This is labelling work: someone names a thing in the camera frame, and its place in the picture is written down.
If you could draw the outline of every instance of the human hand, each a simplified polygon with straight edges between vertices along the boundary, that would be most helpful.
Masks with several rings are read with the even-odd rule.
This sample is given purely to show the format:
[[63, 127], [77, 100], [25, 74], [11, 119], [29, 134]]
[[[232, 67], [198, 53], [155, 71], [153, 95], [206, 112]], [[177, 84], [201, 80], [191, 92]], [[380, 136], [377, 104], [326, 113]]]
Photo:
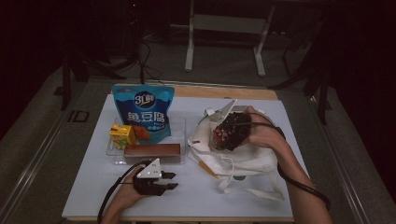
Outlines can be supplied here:
[[[260, 114], [253, 106], [248, 106], [244, 113], [250, 114], [251, 122], [265, 123], [272, 125], [272, 123]], [[286, 143], [285, 138], [275, 129], [264, 125], [252, 125], [250, 135], [245, 139], [243, 144], [250, 143], [258, 147], [269, 147], [277, 149]]]
[[123, 184], [120, 185], [117, 194], [114, 196], [111, 205], [116, 206], [119, 209], [126, 209], [131, 207], [139, 200], [148, 197], [148, 195], [141, 195], [135, 189], [133, 185], [133, 177], [140, 170], [141, 166], [137, 166], [133, 171], [125, 176], [122, 181]]

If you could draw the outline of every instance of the snack bag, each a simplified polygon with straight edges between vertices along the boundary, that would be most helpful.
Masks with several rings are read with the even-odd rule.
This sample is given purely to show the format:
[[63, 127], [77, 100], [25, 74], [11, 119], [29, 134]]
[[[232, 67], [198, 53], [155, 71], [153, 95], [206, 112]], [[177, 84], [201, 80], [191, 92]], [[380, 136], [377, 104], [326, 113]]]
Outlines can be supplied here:
[[157, 144], [171, 135], [167, 112], [173, 87], [115, 85], [112, 91], [123, 124], [132, 125], [140, 144]]

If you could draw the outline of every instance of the black cable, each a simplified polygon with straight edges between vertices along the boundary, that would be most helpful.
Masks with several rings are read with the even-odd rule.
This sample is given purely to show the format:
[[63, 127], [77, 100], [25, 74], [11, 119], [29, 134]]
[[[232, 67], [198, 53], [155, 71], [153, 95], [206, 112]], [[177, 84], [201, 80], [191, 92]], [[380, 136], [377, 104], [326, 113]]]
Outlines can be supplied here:
[[330, 200], [323, 193], [321, 193], [318, 190], [312, 189], [312, 188], [308, 187], [305, 184], [297, 182], [297, 181], [291, 179], [290, 177], [288, 177], [287, 175], [285, 175], [285, 173], [283, 172], [282, 168], [280, 168], [279, 163], [277, 164], [277, 171], [279, 172], [279, 175], [282, 178], [284, 178], [286, 181], [291, 183], [293, 186], [295, 186], [295, 187], [297, 187], [299, 189], [302, 189], [302, 190], [304, 190], [304, 191], [306, 191], [306, 192], [308, 192], [308, 193], [320, 198], [326, 204], [327, 210], [330, 211], [330, 206], [331, 206]]
[[127, 176], [134, 168], [136, 168], [138, 165], [141, 165], [141, 164], [147, 164], [147, 162], [146, 162], [146, 161], [140, 161], [140, 162], [134, 164], [134, 165], [133, 165], [131, 168], [129, 168], [121, 177], [119, 177], [119, 178], [117, 179], [116, 183], [114, 183], [114, 185], [111, 186], [111, 188], [108, 190], [108, 192], [107, 192], [107, 194], [106, 194], [106, 197], [104, 198], [104, 200], [103, 200], [103, 202], [102, 202], [102, 205], [101, 205], [101, 207], [100, 207], [100, 209], [99, 209], [99, 213], [98, 213], [98, 217], [97, 217], [97, 222], [98, 222], [99, 224], [102, 222], [102, 218], [103, 218], [102, 215], [103, 215], [103, 212], [105, 211], [107, 202], [108, 202], [108, 200], [110, 199], [111, 195], [113, 194], [114, 190], [116, 190], [116, 188], [117, 188], [117, 186], [118, 186], [119, 184], [125, 184], [125, 183], [122, 183], [122, 182], [121, 182], [121, 181], [123, 180], [123, 178], [124, 178], [125, 176]]
[[[161, 71], [157, 70], [157, 69], [151, 68], [151, 67], [149, 67], [148, 65], [146, 65], [146, 62], [147, 62], [147, 60], [148, 60], [148, 58], [149, 58], [149, 55], [150, 55], [150, 53], [151, 53], [151, 48], [149, 47], [148, 44], [146, 44], [146, 43], [143, 42], [143, 41], [142, 41], [142, 44], [148, 48], [148, 56], [146, 57], [146, 60], [143, 62], [143, 64], [144, 64], [144, 66], [143, 66], [143, 67], [144, 67], [144, 70], [146, 71], [146, 73], [147, 73], [152, 79], [157, 80], [158, 82], [160, 82], [161, 84], [163, 84], [163, 85], [165, 86], [165, 84], [160, 80], [160, 77], [163, 75], [163, 73], [162, 73]], [[152, 75], [152, 74], [149, 72], [148, 69], [151, 69], [151, 70], [153, 70], [154, 72], [157, 72], [159, 75], [155, 77], [154, 75]]]
[[146, 62], [148, 61], [149, 55], [150, 55], [150, 53], [151, 53], [151, 48], [149, 47], [148, 44], [146, 44], [146, 43], [143, 42], [143, 41], [141, 41], [141, 44], [144, 45], [144, 46], [146, 46], [146, 47], [148, 48], [148, 55], [146, 56], [145, 60], [143, 61], [142, 58], [141, 58], [140, 56], [139, 56], [138, 59], [137, 59], [137, 60], [139, 61], [139, 63], [140, 63], [140, 83], [141, 83], [142, 85], [144, 85], [144, 84], [145, 84], [145, 74], [144, 74], [144, 71], [145, 71], [145, 67], [146, 67]]
[[277, 130], [284, 138], [285, 134], [283, 134], [282, 130], [279, 127], [276, 127], [272, 124], [268, 124], [268, 123], [261, 123], [261, 122], [246, 122], [246, 123], [229, 123], [229, 124], [224, 124], [224, 125], [233, 125], [233, 126], [244, 126], [244, 125], [261, 125], [261, 126], [265, 126], [268, 128], [272, 128]]

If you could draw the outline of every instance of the left hand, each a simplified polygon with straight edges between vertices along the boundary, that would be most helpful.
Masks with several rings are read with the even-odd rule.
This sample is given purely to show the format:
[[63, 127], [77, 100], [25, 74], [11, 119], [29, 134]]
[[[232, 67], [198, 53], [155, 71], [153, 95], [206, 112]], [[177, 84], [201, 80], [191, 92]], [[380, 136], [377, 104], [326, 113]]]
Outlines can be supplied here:
[[122, 181], [125, 184], [120, 185], [120, 189], [114, 196], [112, 205], [117, 206], [119, 209], [126, 209], [131, 207], [139, 200], [148, 197], [148, 195], [141, 195], [135, 189], [133, 183], [133, 177], [139, 170], [140, 166], [134, 168], [134, 170], [127, 176], [125, 176]]

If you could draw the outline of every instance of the white tabletop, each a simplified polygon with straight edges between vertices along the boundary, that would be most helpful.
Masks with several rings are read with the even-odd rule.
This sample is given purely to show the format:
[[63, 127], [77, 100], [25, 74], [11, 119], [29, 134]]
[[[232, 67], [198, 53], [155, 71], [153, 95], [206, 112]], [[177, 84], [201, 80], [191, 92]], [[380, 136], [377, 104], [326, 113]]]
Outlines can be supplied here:
[[[189, 137], [204, 116], [205, 109], [222, 108], [229, 102], [227, 99], [175, 97], [168, 116], [184, 117], [186, 135]], [[238, 100], [236, 104], [253, 105], [264, 110], [275, 125], [283, 130], [305, 169], [282, 102]], [[108, 189], [130, 167], [115, 165], [113, 158], [106, 154], [108, 130], [117, 116], [113, 95], [109, 94], [64, 207], [63, 217], [70, 220], [95, 220]], [[286, 199], [279, 202], [260, 199], [242, 191], [221, 193], [217, 188], [220, 180], [187, 157], [185, 163], [163, 164], [162, 168], [165, 172], [177, 174], [171, 182], [178, 183], [178, 186], [166, 191], [161, 197], [153, 196], [141, 200], [125, 210], [123, 218], [145, 221], [292, 221], [289, 194], [282, 178], [279, 178], [279, 182]], [[247, 178], [244, 183], [271, 190], [265, 175]]]

